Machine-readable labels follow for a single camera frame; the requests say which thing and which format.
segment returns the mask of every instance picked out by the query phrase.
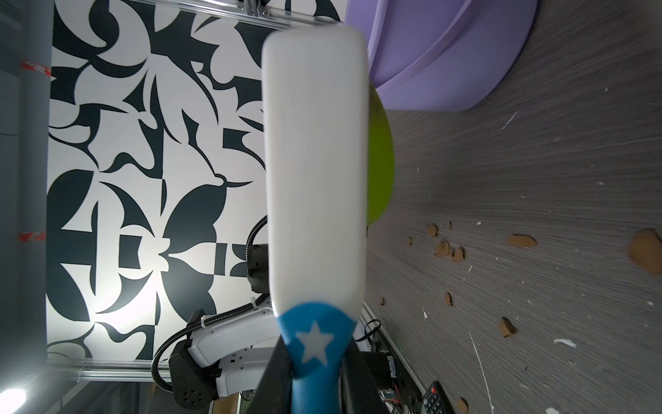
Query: black cable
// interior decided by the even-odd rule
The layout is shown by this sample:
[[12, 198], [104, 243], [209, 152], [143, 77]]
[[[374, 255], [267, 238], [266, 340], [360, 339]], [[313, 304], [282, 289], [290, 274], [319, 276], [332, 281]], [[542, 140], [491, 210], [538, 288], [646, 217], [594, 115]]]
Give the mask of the black cable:
[[[263, 294], [260, 295], [256, 300], [255, 304], [257, 306], [260, 306], [262, 302], [264, 302], [268, 294]], [[247, 303], [243, 306], [239, 306], [237, 308], [232, 309], [231, 311], [227, 311], [224, 313], [219, 313], [218, 315], [214, 315], [208, 319], [205, 319], [205, 326], [210, 326], [215, 324], [216, 322], [223, 321], [225, 319], [229, 319], [231, 317], [235, 317], [237, 315], [241, 315], [242, 313], [248, 312], [253, 310], [253, 303]], [[192, 333], [193, 331], [197, 331], [202, 327], [201, 322], [196, 322], [192, 325], [189, 325], [182, 329], [181, 331], [175, 333], [173, 336], [169, 337], [165, 342], [159, 347], [159, 349], [156, 351], [154, 354], [154, 358], [152, 359], [152, 365], [150, 366], [150, 373], [152, 374], [152, 379], [156, 383], [156, 385], [164, 390], [165, 392], [172, 393], [172, 385], [167, 383], [163, 377], [161, 377], [161, 374], [159, 373], [159, 361], [161, 360], [161, 356], [163, 353], [172, 345], [175, 343], [176, 340], [180, 339], [183, 336], [188, 335], [189, 333]]]
[[[378, 325], [375, 325], [374, 328], [372, 328], [370, 331], [366, 332], [366, 329], [368, 328], [368, 325], [370, 325], [372, 322], [377, 322]], [[363, 333], [364, 335], [358, 339], [355, 339], [355, 342], [361, 342], [363, 340], [368, 339], [369, 337], [373, 336], [378, 330], [381, 328], [381, 321], [379, 319], [373, 319], [371, 321], [368, 321], [368, 323], [365, 324], [363, 327]]]
[[262, 217], [262, 220], [258, 221], [255, 227], [253, 227], [253, 230], [248, 233], [248, 240], [246, 241], [246, 260], [248, 260], [248, 249], [253, 245], [255, 236], [258, 235], [258, 232], [265, 224], [267, 224], [267, 216]]

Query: gray wood-grain floor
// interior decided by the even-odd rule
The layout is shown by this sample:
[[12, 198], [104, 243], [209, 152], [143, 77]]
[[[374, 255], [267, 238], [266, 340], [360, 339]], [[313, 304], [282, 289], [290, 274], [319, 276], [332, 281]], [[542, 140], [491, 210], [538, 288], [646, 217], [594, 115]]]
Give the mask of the gray wood-grain floor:
[[[396, 182], [369, 229], [366, 299], [422, 382], [471, 413], [489, 398], [494, 413], [662, 413], [662, 277], [626, 254], [636, 231], [662, 233], [661, 16], [658, 1], [543, 1], [478, 106], [389, 113]], [[444, 238], [466, 261], [433, 256]]]

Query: gray pole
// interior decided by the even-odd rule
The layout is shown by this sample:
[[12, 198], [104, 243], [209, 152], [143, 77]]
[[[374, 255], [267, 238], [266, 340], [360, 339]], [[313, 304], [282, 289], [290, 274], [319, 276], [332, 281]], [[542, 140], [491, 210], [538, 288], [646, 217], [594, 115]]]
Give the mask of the gray pole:
[[24, 0], [19, 93], [19, 273], [23, 368], [46, 360], [46, 166], [53, 0]]

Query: white star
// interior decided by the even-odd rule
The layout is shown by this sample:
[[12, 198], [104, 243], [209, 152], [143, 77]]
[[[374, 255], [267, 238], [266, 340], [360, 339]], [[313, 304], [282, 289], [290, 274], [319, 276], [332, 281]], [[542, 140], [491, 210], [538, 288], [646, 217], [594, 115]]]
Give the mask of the white star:
[[326, 366], [326, 347], [331, 343], [333, 338], [333, 334], [320, 332], [317, 321], [312, 323], [309, 333], [297, 332], [297, 339], [301, 341], [304, 348], [301, 364], [317, 358], [322, 365]]

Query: blue paddle handle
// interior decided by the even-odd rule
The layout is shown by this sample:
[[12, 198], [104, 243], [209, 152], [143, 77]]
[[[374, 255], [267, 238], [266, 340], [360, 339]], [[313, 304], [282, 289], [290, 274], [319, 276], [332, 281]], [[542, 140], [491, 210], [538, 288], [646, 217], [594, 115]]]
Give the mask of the blue paddle handle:
[[339, 414], [340, 364], [326, 366], [292, 381], [292, 414]]
[[340, 362], [356, 321], [325, 303], [303, 303], [277, 318], [294, 365], [292, 414], [339, 414]]

